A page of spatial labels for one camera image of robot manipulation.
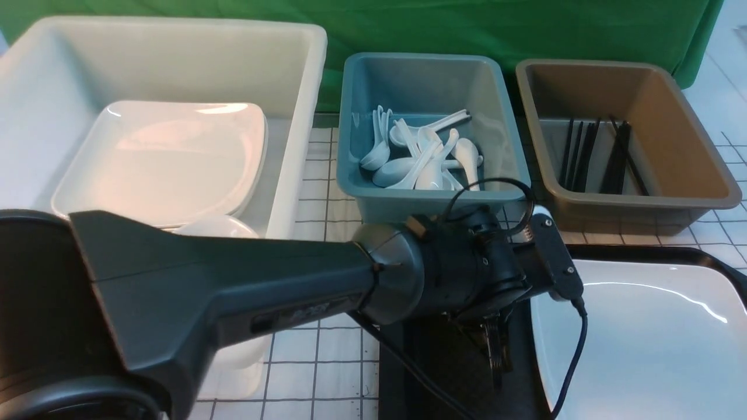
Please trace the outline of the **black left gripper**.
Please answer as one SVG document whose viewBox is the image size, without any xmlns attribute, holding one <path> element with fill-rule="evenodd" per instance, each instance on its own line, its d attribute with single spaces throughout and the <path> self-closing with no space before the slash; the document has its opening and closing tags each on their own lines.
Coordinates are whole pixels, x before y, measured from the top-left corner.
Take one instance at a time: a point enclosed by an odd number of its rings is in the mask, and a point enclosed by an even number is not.
<svg viewBox="0 0 747 420">
<path fill-rule="evenodd" d="M 530 217 L 521 231 L 526 243 L 510 242 L 493 213 L 474 213 L 462 223 L 472 232 L 486 273 L 477 280 L 477 294 L 455 314 L 461 323 L 478 320 L 487 343 L 491 382 L 502 389 L 502 376 L 512 370 L 508 324 L 518 303 L 549 293 L 553 300 L 571 302 L 584 317 L 584 286 L 554 221 L 545 213 Z"/>
</svg>

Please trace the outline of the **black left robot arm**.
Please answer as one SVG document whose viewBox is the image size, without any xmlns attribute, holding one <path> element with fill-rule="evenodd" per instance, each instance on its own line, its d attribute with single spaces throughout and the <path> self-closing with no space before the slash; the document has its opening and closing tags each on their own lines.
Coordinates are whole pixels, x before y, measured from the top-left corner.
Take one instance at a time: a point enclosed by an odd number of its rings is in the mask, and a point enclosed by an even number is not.
<svg viewBox="0 0 747 420">
<path fill-rule="evenodd" d="M 546 213 L 502 228 L 485 208 L 358 227 L 347 242 L 182 236 L 110 212 L 2 210 L 2 418 L 186 419 L 217 351 L 347 313 L 462 417 L 378 332 L 413 317 L 482 320 L 541 293 L 587 340 L 581 277 Z"/>
</svg>

